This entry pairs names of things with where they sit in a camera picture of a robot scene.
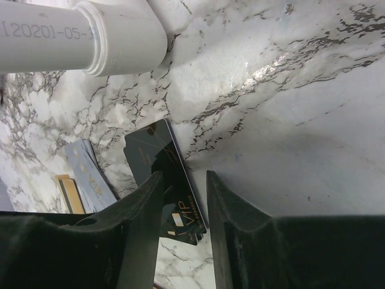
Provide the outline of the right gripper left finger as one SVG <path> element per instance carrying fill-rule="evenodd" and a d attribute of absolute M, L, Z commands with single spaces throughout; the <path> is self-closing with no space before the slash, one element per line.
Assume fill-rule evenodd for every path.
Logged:
<path fill-rule="evenodd" d="M 152 288 L 163 198 L 156 172 L 97 213 L 1 213 L 1 287 Z"/>

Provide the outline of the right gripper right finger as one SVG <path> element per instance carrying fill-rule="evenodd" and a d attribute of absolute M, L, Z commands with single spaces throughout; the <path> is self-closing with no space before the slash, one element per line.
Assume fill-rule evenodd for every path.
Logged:
<path fill-rule="evenodd" d="M 383 216 L 272 217 L 206 174 L 217 288 L 383 288 Z"/>

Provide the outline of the silver VIP card stack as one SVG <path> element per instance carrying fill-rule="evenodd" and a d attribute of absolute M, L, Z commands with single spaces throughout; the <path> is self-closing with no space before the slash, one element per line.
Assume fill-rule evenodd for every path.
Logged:
<path fill-rule="evenodd" d="M 88 140 L 79 139 L 65 146 L 75 180 L 94 211 L 102 211 L 117 201 L 106 177 L 97 165 L 96 156 Z"/>

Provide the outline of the gold credit card stack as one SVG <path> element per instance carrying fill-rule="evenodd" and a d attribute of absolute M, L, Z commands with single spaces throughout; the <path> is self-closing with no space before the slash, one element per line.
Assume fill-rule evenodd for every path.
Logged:
<path fill-rule="evenodd" d="M 85 214 L 78 189 L 69 175 L 56 175 L 55 180 L 70 214 Z"/>

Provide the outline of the black VIP card stack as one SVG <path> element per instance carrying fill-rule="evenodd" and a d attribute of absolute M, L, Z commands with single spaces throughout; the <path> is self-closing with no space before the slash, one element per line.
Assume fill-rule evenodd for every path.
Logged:
<path fill-rule="evenodd" d="M 198 245 L 207 233 L 206 223 L 169 122 L 161 119 L 126 135 L 123 152 L 138 186 L 153 173 L 162 173 L 160 236 Z"/>

